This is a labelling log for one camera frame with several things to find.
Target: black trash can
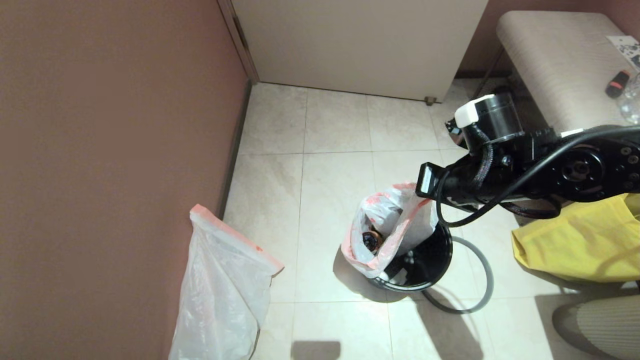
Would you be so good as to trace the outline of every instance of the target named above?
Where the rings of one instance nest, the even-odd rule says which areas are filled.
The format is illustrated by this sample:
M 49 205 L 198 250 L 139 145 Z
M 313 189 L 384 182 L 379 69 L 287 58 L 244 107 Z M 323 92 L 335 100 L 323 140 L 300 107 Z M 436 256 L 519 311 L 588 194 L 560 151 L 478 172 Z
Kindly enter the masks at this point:
M 434 285 L 449 268 L 453 256 L 453 242 L 449 229 L 438 224 L 433 234 L 405 255 L 394 258 L 385 269 L 390 281 L 380 277 L 369 279 L 373 285 L 412 293 Z

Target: door frame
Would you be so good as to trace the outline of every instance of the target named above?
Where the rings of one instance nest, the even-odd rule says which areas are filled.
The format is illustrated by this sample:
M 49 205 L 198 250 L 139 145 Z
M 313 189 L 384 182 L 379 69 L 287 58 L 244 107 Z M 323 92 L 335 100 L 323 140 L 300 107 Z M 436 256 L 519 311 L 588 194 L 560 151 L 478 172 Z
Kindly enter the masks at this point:
M 255 70 L 255 65 L 251 59 L 251 53 L 249 52 L 249 47 L 247 46 L 246 39 L 242 33 L 242 27 L 240 26 L 240 21 L 236 15 L 236 11 L 234 10 L 234 5 L 231 3 L 231 0 L 218 0 L 218 6 L 220 6 L 222 16 L 225 18 L 227 28 L 231 34 L 231 39 L 233 39 L 234 45 L 236 46 L 238 56 L 240 56 L 240 61 L 242 62 L 244 71 L 249 77 L 251 83 L 255 85 L 260 81 L 260 77 L 258 77 L 258 72 Z

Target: white plastic bag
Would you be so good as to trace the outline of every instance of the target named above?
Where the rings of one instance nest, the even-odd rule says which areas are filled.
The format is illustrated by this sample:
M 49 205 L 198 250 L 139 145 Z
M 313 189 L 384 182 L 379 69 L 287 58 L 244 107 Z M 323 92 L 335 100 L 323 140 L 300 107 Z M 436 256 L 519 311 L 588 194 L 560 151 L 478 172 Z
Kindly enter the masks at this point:
M 190 212 L 193 235 L 169 359 L 249 359 L 284 267 L 208 209 Z
M 434 205 L 416 196 L 415 183 L 396 184 L 365 198 L 342 242 L 342 254 L 366 277 L 379 276 L 396 255 L 403 255 L 433 234 L 438 224 Z M 362 240 L 362 233 L 372 226 L 386 239 L 376 255 Z

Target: white door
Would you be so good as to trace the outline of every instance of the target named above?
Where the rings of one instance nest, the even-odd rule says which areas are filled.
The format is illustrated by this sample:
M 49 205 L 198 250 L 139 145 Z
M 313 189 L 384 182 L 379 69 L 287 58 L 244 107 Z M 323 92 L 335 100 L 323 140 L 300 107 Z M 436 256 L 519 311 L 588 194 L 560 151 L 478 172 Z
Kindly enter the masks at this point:
M 261 81 L 441 100 L 487 0 L 232 0 Z

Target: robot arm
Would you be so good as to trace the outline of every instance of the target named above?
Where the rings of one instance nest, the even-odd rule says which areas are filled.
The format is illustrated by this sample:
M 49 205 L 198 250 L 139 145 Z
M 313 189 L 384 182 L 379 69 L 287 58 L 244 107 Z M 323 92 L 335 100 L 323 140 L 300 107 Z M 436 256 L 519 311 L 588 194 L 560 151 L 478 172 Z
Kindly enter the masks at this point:
M 508 94 L 487 95 L 456 111 L 469 153 L 445 168 L 422 164 L 416 194 L 436 200 L 444 225 L 468 224 L 494 206 L 533 218 L 559 215 L 556 197 L 576 202 L 640 192 L 640 126 L 602 126 L 571 135 L 522 131 Z M 546 199 L 551 211 L 514 201 Z M 442 204 L 472 212 L 442 219 Z

